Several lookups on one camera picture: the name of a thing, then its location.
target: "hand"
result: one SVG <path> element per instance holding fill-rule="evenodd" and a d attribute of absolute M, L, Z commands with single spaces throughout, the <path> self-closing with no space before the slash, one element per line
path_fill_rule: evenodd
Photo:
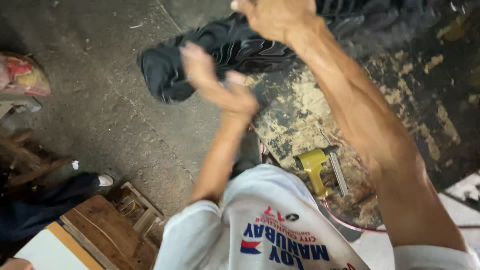
<path fill-rule="evenodd" d="M 24 259 L 8 259 L 0 270 L 35 270 L 32 263 Z"/>
<path fill-rule="evenodd" d="M 234 0 L 233 10 L 247 16 L 250 27 L 262 37 L 290 45 L 289 34 L 321 20 L 314 0 Z"/>
<path fill-rule="evenodd" d="M 227 116 L 250 121 L 258 110 L 258 103 L 245 86 L 247 76 L 238 72 L 228 72 L 229 90 L 227 90 L 216 77 L 213 57 L 203 48 L 188 42 L 180 50 L 185 73 L 190 79 L 190 84 L 198 89 L 200 95 L 220 107 Z"/>

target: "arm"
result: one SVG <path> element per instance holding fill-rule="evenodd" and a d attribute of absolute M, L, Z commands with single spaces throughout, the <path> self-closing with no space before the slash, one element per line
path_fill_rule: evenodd
<path fill-rule="evenodd" d="M 182 49 L 182 54 L 191 84 L 204 99 L 223 109 L 220 129 L 205 157 L 190 203 L 199 200 L 218 203 L 231 174 L 237 148 L 250 119 L 257 112 L 258 104 L 244 86 L 246 76 L 235 72 L 228 73 L 230 89 L 227 90 L 216 78 L 213 58 L 201 47 L 188 43 Z"/>
<path fill-rule="evenodd" d="M 234 7 L 262 36 L 289 44 L 316 76 L 340 129 L 367 164 L 392 245 L 467 251 L 414 141 L 379 89 L 315 16 L 311 2 L 259 0 L 254 6 L 237 0 Z"/>

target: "dark pants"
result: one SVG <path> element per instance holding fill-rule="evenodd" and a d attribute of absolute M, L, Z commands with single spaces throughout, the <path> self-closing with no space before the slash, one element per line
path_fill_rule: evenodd
<path fill-rule="evenodd" d="M 0 201 L 0 241 L 19 241 L 37 234 L 90 198 L 99 185 L 96 174 L 82 173 L 25 200 Z"/>
<path fill-rule="evenodd" d="M 235 165 L 233 165 L 231 179 L 260 164 L 262 164 L 260 139 L 255 132 L 246 132 L 240 143 L 237 161 Z"/>

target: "forearm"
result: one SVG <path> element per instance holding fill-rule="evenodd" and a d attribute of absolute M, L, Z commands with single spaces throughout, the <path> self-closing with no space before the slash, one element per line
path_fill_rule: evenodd
<path fill-rule="evenodd" d="M 249 120 L 247 117 L 222 115 L 220 129 L 205 157 L 190 203 L 204 199 L 218 203 L 228 183 L 232 163 Z"/>
<path fill-rule="evenodd" d="M 291 46 L 311 68 L 345 138 L 366 163 L 392 244 L 465 251 L 414 141 L 378 87 L 322 23 L 315 19 L 312 27 L 293 33 Z"/>

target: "white board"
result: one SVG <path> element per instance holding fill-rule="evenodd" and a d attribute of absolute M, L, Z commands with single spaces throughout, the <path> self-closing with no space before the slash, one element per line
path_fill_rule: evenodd
<path fill-rule="evenodd" d="M 15 256 L 26 259 L 36 270 L 88 270 L 49 230 L 43 230 Z"/>

